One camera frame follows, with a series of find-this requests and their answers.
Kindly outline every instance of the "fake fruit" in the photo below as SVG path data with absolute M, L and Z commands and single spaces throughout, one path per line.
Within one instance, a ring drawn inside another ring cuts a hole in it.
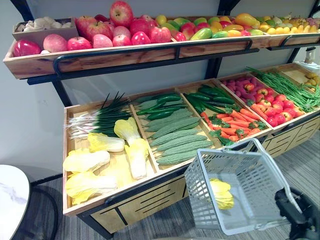
M 41 53 L 40 47 L 28 40 L 19 40 L 13 46 L 13 56 L 21 57 Z
M 81 49 L 92 49 L 91 43 L 82 36 L 72 37 L 67 43 L 68 51 L 81 50 Z
M 113 38 L 113 34 L 110 28 L 100 21 L 89 24 L 89 26 L 86 28 L 85 33 L 86 33 L 87 39 L 91 42 L 93 40 L 94 35 L 97 35 L 97 34 L 103 34 L 110 39 Z
M 170 30 L 166 27 L 154 27 L 150 31 L 150 40 L 153 44 L 169 43 L 171 40 Z
M 112 44 L 114 47 L 132 45 L 130 38 L 128 38 L 126 35 L 123 35 L 123 34 L 115 36 L 112 40 Z
M 137 31 L 131 38 L 132 45 L 150 44 L 149 37 L 143 31 Z
M 146 20 L 139 18 L 131 22 L 130 33 L 134 35 L 137 32 L 144 32 L 147 35 L 150 34 L 150 26 Z
M 67 40 L 58 34 L 50 34 L 43 40 L 43 49 L 50 53 L 67 51 Z
M 134 19 L 130 5 L 124 1 L 115 1 L 110 7 L 109 14 L 116 26 L 129 27 Z
M 111 39 L 103 34 L 94 35 L 92 38 L 92 45 L 94 49 L 113 47 Z

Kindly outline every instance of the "garlic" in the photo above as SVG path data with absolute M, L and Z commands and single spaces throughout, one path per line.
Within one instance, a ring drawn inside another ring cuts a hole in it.
M 53 29 L 60 29 L 62 27 L 62 24 L 60 22 L 55 21 L 51 24 L 51 27 Z

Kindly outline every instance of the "marble table top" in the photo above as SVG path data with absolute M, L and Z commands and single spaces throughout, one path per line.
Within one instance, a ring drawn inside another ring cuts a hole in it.
M 27 209 L 30 185 L 19 168 L 0 165 L 0 240 L 15 234 Z

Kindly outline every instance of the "gray plastic basket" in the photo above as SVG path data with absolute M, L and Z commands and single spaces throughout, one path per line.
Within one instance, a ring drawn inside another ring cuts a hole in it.
M 242 151 L 232 150 L 245 146 Z M 258 152 L 250 152 L 252 147 Z M 288 224 L 275 201 L 276 192 L 283 188 L 300 211 L 278 166 L 255 138 L 222 150 L 198 149 L 184 176 L 196 228 L 220 228 L 226 235 L 233 235 Z M 218 208 L 211 178 L 231 185 L 233 208 Z

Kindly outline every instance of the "floor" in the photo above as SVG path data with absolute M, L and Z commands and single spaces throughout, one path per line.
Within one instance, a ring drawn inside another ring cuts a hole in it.
M 280 170 L 292 187 L 300 189 L 320 206 L 320 131 L 308 141 L 275 158 Z M 37 186 L 49 192 L 62 209 L 62 179 Z M 42 194 L 35 193 L 23 222 L 24 229 L 38 233 L 33 239 L 47 239 L 52 230 L 53 211 L 50 202 Z M 289 236 L 289 225 L 274 227 L 265 231 L 252 231 L 232 236 L 220 230 L 196 229 L 189 199 L 185 198 L 113 236 L 113 240 L 151 240 L 165 237 L 198 237 L 218 240 L 285 240 Z M 59 212 L 59 225 L 56 240 L 103 240 L 104 238 L 84 224 L 77 217 L 67 217 Z

